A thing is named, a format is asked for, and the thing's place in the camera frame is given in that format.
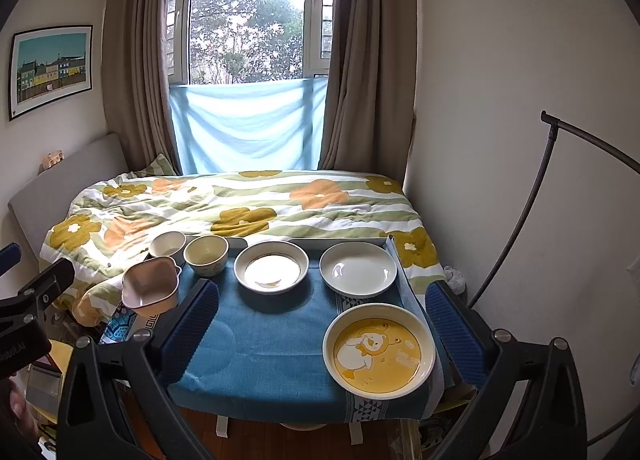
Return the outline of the person left hand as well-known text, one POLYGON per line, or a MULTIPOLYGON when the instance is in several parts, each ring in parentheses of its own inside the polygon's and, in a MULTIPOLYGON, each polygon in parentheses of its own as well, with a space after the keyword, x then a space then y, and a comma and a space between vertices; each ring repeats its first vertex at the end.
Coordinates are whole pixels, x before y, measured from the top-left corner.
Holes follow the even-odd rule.
POLYGON ((1 381, 1 406, 9 407, 11 419, 24 439, 32 444, 38 443, 39 431, 37 422, 30 413, 21 388, 11 379, 3 379, 1 381))

